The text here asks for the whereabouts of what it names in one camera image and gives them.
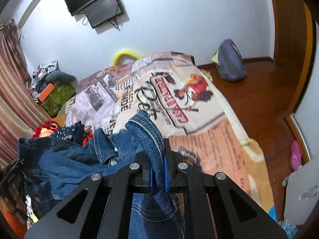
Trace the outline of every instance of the cable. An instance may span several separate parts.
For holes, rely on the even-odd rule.
[[[68,11],[70,12],[69,8],[68,8]],[[85,13],[76,13],[76,15],[81,15],[81,14],[85,14]]]
[[[122,5],[122,7],[123,7],[123,11],[125,12],[125,5],[124,5],[123,0],[121,0],[121,5]]]
[[[83,18],[82,25],[83,25],[83,26],[86,26],[87,24],[89,24],[89,20],[88,20],[87,17],[85,16],[85,17]]]
[[[117,11],[119,9],[120,5],[119,5],[119,2],[117,3],[117,7],[116,7],[116,11],[115,11],[115,16],[112,18],[112,19],[109,19],[108,22],[111,23],[119,32],[121,32],[121,29],[119,27],[119,24],[118,22],[116,21],[116,16],[117,16]]]

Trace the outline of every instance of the denim jacket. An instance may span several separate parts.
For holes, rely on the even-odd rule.
[[[154,193],[134,194],[129,238],[184,238],[178,198],[165,192],[162,136],[145,111],[139,111],[118,134],[97,129],[86,145],[54,137],[21,138],[25,190],[41,218],[93,173],[110,175],[133,163],[138,152],[150,158]]]

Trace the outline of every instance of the stuffed toy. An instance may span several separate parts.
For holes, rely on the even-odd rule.
[[[39,126],[34,134],[33,134],[33,138],[36,137],[49,137],[51,136],[51,134],[53,134],[54,131],[58,130],[59,128],[61,128],[61,126],[53,121],[53,120],[47,120],[46,122],[44,122],[43,125]]]

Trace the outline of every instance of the orange box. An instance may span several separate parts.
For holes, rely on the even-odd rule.
[[[46,88],[40,93],[40,96],[38,97],[39,101],[43,102],[49,94],[54,90],[54,85],[49,83]]]

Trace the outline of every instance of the backpack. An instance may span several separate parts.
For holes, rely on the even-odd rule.
[[[223,80],[236,82],[247,77],[244,62],[231,39],[224,40],[212,61]]]

